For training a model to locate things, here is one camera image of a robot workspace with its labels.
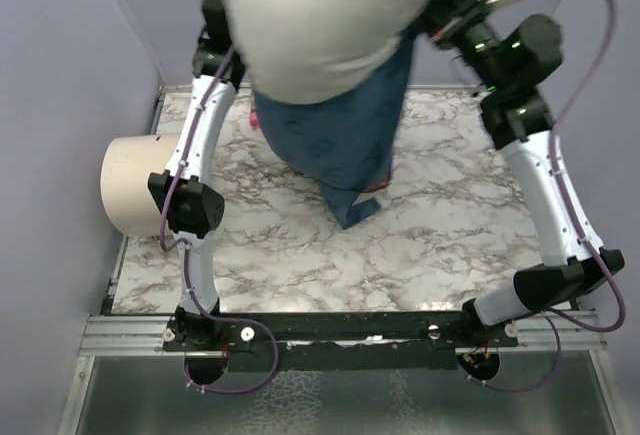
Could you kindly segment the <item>white pillow with red logo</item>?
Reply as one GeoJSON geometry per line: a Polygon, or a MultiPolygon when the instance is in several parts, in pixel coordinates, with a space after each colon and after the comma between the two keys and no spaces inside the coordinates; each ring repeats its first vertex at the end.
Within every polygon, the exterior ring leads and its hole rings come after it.
{"type": "Polygon", "coordinates": [[[312,104],[364,81],[396,51],[427,0],[223,0],[254,89],[312,104]]]}

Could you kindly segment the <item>blue lettered pillowcase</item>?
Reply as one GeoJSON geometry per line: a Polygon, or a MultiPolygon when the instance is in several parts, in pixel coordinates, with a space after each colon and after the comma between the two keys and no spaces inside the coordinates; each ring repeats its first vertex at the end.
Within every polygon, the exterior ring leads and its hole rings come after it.
{"type": "Polygon", "coordinates": [[[378,211],[377,202],[369,199],[368,193],[384,187],[390,179],[394,138],[414,44],[421,32],[418,16],[402,31],[391,57],[343,94],[312,104],[291,104],[254,89],[257,116],[270,148],[318,183],[329,210],[343,228],[378,211]]]}

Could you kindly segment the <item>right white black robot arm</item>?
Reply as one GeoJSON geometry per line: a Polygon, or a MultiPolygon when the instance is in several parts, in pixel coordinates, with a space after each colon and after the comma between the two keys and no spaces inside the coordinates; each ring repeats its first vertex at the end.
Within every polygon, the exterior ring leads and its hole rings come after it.
{"type": "Polygon", "coordinates": [[[623,269],[581,207],[566,171],[553,116],[538,85],[562,63],[562,31],[550,17],[527,17],[505,39],[487,22],[490,0],[429,0],[419,21],[441,50],[455,49],[487,95],[481,119],[494,148],[519,184],[534,223],[540,264],[463,306],[461,338],[481,346],[496,326],[586,295],[623,269]]]}

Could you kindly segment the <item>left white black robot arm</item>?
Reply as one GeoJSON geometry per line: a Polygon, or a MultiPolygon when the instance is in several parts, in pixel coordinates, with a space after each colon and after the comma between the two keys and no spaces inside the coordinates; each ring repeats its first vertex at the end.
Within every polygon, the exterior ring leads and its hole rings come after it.
{"type": "Polygon", "coordinates": [[[213,234],[225,200],[212,182],[213,153],[227,113],[245,75],[236,52],[222,0],[202,0],[204,27],[192,60],[191,99],[176,148],[161,173],[147,187],[160,215],[160,245],[177,250],[181,263],[181,298],[174,315],[177,328],[206,350],[220,340],[219,295],[213,281],[213,234]]]}

